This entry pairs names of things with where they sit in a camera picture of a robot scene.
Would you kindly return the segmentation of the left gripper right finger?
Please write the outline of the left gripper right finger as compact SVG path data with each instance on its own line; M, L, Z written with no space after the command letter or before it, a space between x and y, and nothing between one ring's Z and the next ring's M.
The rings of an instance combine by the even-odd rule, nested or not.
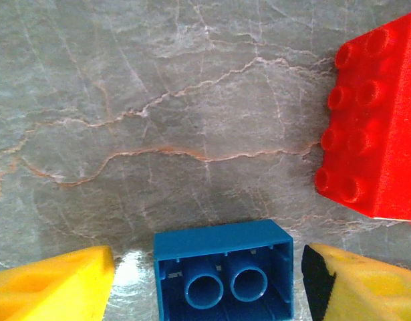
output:
M313 320L411 320L411 270L310 243L301 271Z

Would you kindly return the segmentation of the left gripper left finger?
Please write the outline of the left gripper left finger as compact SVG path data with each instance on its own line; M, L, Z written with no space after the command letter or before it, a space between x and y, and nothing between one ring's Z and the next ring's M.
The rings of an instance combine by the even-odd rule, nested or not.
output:
M102 320L113 281L108 245L0 271L0 320Z

